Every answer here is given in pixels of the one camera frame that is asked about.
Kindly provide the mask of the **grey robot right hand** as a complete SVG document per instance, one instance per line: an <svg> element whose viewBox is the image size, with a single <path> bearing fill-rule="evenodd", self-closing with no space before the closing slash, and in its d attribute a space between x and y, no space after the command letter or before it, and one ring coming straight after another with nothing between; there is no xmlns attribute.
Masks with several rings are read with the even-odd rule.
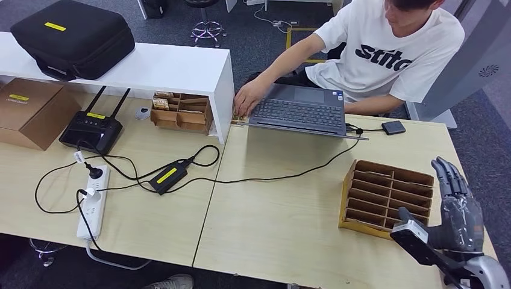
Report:
<svg viewBox="0 0 511 289"><path fill-rule="evenodd" d="M431 161L431 166L439 181L440 224L425 226L408 215L390 236L399 244L409 244L415 238L435 250L481 253L483 214L466 179L453 163L440 156Z"/></svg>

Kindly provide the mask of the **person's right hand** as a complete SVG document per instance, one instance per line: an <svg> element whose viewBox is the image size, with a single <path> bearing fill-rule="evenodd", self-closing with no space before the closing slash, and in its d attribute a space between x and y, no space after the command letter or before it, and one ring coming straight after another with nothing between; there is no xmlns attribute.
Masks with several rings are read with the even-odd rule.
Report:
<svg viewBox="0 0 511 289"><path fill-rule="evenodd" d="M261 79L254 79L243 85L234 97L234 114L248 116L265 97L271 85L271 82Z"/></svg>

